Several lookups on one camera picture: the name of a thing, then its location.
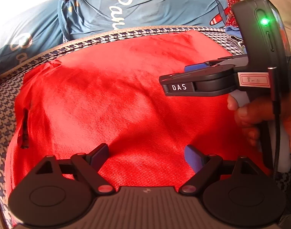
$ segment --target ribbed gray surface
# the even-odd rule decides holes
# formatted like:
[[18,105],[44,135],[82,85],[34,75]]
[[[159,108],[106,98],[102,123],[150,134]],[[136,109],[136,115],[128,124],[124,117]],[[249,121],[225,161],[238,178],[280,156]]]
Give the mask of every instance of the ribbed gray surface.
[[[16,229],[25,229],[19,225]],[[212,218],[195,197],[173,187],[122,187],[100,197],[90,212],[63,229],[230,229]],[[267,229],[279,229],[272,225]]]

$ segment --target green led light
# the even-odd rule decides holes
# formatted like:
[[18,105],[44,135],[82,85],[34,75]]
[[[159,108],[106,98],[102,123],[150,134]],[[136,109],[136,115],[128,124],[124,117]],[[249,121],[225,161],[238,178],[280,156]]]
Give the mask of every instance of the green led light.
[[264,26],[266,26],[268,23],[269,23],[269,19],[267,19],[267,18],[263,18],[261,20],[261,24],[264,25]]

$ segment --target black patterned cloth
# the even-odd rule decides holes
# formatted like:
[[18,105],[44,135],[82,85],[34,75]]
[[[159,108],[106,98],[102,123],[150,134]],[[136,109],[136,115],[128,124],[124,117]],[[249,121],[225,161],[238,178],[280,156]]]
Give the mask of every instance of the black patterned cloth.
[[[12,69],[0,76],[0,208],[8,229],[12,229],[13,226],[12,218],[7,206],[4,167],[7,148],[12,139],[16,126],[14,100],[22,86],[24,74],[40,64],[88,46],[113,42],[116,40],[125,40],[129,38],[159,35],[164,33],[179,33],[189,30],[195,30],[203,33],[229,51],[232,55],[243,54],[240,47],[236,47],[236,45],[229,43],[229,36],[225,33],[224,29],[192,26],[139,27],[110,31],[107,33],[96,34],[83,39],[66,42],[23,62],[15,69]],[[279,176],[279,180],[281,180],[281,182],[278,182],[278,185],[281,189],[286,189],[290,178],[291,172]]]

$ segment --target red cloth bag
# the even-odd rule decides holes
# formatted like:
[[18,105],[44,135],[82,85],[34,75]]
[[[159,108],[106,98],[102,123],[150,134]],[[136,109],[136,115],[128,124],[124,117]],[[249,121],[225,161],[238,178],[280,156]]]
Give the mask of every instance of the red cloth bag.
[[227,95],[166,97],[158,82],[185,65],[229,55],[188,31],[94,45],[33,69],[15,101],[7,195],[45,155],[69,158],[102,142],[110,158],[99,173],[115,187],[178,188],[194,174],[184,160],[187,144],[225,159],[247,155],[265,169],[235,125]]

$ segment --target gray handle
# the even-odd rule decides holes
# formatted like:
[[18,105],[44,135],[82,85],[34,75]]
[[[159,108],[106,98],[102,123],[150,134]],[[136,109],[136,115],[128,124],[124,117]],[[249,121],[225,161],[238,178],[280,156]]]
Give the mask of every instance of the gray handle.
[[[242,107],[250,102],[246,92],[235,90],[231,92],[230,95],[237,101],[239,107]],[[273,156],[272,161],[274,162],[275,149],[276,149],[276,131],[275,131],[274,121],[268,121],[268,129],[269,129],[271,146],[272,146],[272,156]],[[283,124],[281,124],[278,172],[281,172],[281,173],[289,172],[291,168],[290,153],[291,151],[290,151],[290,146],[289,146],[289,136],[286,133]]]

